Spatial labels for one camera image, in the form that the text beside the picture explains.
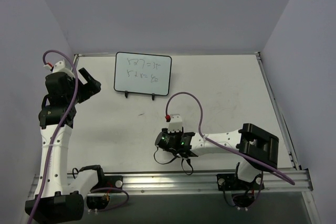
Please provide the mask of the small white whiteboard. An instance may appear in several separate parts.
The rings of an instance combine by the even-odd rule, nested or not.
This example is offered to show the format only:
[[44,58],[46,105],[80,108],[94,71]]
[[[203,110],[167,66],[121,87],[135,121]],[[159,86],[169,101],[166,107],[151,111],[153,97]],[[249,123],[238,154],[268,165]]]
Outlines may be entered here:
[[170,91],[170,56],[117,52],[114,90],[117,92],[167,96]]

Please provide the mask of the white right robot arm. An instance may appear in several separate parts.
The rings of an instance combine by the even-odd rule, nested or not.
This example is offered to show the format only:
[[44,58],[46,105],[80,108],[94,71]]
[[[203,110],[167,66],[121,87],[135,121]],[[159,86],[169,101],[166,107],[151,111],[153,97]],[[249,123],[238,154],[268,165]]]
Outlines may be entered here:
[[171,133],[163,128],[155,146],[171,153],[174,158],[189,161],[208,154],[236,154],[244,159],[236,168],[233,182],[244,189],[261,172],[275,172],[278,168],[279,138],[262,128],[245,123],[239,130],[201,135],[194,132]]

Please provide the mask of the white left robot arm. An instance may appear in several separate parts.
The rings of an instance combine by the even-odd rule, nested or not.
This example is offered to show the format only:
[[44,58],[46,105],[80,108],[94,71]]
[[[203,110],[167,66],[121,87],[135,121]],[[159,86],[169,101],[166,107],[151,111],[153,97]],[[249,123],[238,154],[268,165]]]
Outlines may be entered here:
[[38,185],[32,200],[25,202],[28,222],[62,223],[80,220],[84,199],[91,192],[105,188],[106,179],[100,165],[79,170],[77,178],[67,181],[68,146],[75,105],[83,103],[101,90],[101,84],[85,68],[72,73],[53,69],[45,77],[48,93],[38,115],[42,138],[42,155]]

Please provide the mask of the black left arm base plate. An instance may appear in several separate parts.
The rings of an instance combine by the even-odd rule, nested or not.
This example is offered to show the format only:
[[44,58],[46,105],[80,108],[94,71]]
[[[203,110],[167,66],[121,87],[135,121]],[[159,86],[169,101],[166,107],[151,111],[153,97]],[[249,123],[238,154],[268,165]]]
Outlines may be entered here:
[[118,188],[122,189],[123,187],[123,176],[121,175],[109,175],[105,176],[103,179],[102,187],[109,187],[109,188]]

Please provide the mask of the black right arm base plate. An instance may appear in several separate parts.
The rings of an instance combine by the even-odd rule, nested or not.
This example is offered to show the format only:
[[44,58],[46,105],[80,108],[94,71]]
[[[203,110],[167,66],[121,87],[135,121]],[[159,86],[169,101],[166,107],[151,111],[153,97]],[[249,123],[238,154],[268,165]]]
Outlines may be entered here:
[[246,191],[258,190],[260,188],[260,179],[258,176],[257,181],[245,182],[237,178],[233,173],[217,174],[217,188],[219,191]]

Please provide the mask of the aluminium front rail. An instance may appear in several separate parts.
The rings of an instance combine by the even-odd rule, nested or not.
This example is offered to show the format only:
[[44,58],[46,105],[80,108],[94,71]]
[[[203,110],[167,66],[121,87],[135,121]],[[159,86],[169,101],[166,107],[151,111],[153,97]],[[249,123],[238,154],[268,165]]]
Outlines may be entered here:
[[[123,177],[122,189],[130,196],[139,195],[200,195],[220,194],[218,190],[217,174],[230,174],[231,170],[196,171],[193,175],[184,172],[163,173],[105,173],[106,176]],[[307,170],[285,169],[295,184],[264,173],[264,187],[261,192],[266,193],[296,193],[313,191],[313,185]]]

